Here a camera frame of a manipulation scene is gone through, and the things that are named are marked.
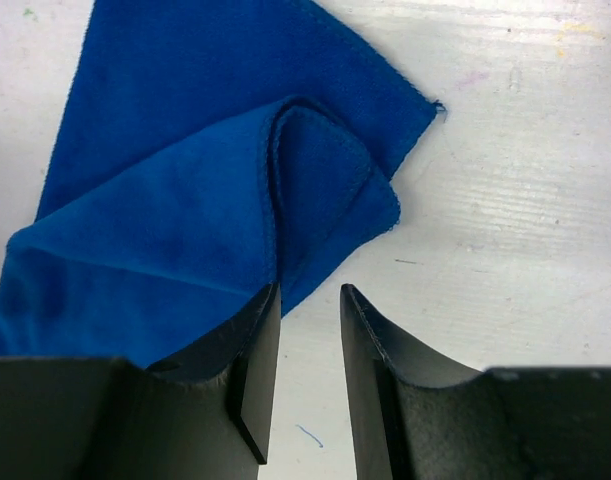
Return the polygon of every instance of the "blue ink mark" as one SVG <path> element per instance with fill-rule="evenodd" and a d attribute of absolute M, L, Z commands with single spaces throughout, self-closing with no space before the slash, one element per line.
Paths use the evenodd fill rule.
<path fill-rule="evenodd" d="M 296 426 L 298 428 L 301 429 L 301 431 L 305 434 L 305 435 L 309 435 L 310 437 L 312 437 L 316 443 L 318 443 L 318 448 L 323 448 L 323 442 L 321 442 L 318 438 L 316 438 L 315 435 L 311 434 L 310 432 L 308 432 L 307 430 L 305 430 L 301 425 L 299 425 L 298 423 L 296 424 Z"/>

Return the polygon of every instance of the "purple stain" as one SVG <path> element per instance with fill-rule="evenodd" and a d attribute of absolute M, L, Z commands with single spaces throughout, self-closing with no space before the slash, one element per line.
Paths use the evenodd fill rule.
<path fill-rule="evenodd" d="M 465 78 L 456 83 L 456 88 L 462 90 L 465 87 L 470 87 L 488 78 L 489 72 L 470 72 Z"/>

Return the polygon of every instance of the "blue towel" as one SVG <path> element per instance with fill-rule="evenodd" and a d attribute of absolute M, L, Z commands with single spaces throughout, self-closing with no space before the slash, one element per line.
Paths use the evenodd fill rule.
<path fill-rule="evenodd" d="M 145 366 L 269 282 L 289 311 L 397 222 L 436 109 L 308 0 L 96 0 L 0 355 Z"/>

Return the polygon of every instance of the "folded fabric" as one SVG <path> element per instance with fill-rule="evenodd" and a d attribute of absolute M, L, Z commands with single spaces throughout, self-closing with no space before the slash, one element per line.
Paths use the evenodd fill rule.
<path fill-rule="evenodd" d="M 280 281 L 287 312 L 390 229 L 436 115 L 308 0 L 96 0 L 0 355 L 145 366 Z"/>

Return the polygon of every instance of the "white table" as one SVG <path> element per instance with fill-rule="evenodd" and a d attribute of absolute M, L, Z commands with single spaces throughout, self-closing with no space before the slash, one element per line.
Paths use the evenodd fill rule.
<path fill-rule="evenodd" d="M 449 115 L 395 177 L 401 225 L 283 322 L 262 479 L 356 478 L 343 282 L 476 368 L 611 364 L 611 1 L 321 3 Z M 0 266 L 35 213 L 90 7 L 0 0 Z"/>

